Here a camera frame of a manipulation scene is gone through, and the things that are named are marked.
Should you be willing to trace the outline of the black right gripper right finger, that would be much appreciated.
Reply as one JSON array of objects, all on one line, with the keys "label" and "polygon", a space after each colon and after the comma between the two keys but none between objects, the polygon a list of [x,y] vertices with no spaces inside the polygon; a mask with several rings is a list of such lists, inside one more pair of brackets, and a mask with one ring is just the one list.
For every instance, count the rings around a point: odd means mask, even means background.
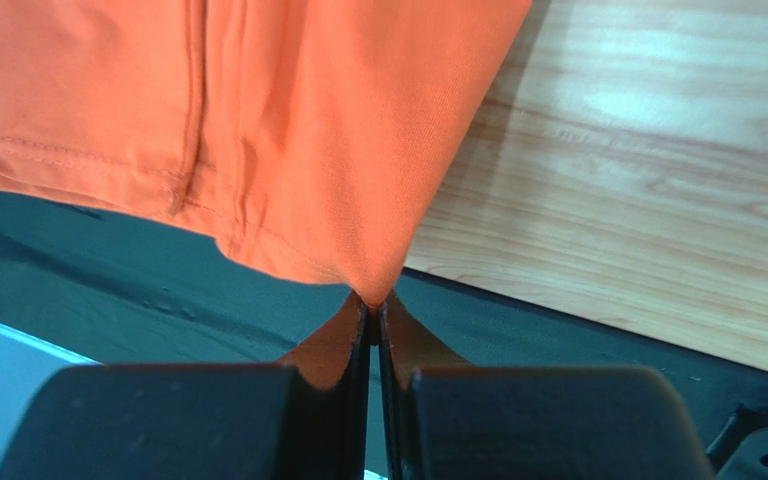
[{"label": "black right gripper right finger", "polygon": [[630,366],[480,367],[390,296],[377,311],[393,479],[710,479],[688,411]]}]

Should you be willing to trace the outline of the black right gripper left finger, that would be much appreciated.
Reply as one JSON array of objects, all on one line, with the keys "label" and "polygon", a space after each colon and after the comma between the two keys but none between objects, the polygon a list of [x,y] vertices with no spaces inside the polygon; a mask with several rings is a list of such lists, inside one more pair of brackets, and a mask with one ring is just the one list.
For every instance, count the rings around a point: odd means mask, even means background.
[{"label": "black right gripper left finger", "polygon": [[79,365],[32,398],[0,479],[360,479],[368,312],[268,363]]}]

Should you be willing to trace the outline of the orange t-shirt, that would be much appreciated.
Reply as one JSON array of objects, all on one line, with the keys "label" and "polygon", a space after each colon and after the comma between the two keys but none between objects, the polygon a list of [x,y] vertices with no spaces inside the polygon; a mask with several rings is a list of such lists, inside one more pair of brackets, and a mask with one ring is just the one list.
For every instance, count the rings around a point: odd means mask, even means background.
[{"label": "orange t-shirt", "polygon": [[526,1],[0,1],[0,191],[385,301]]}]

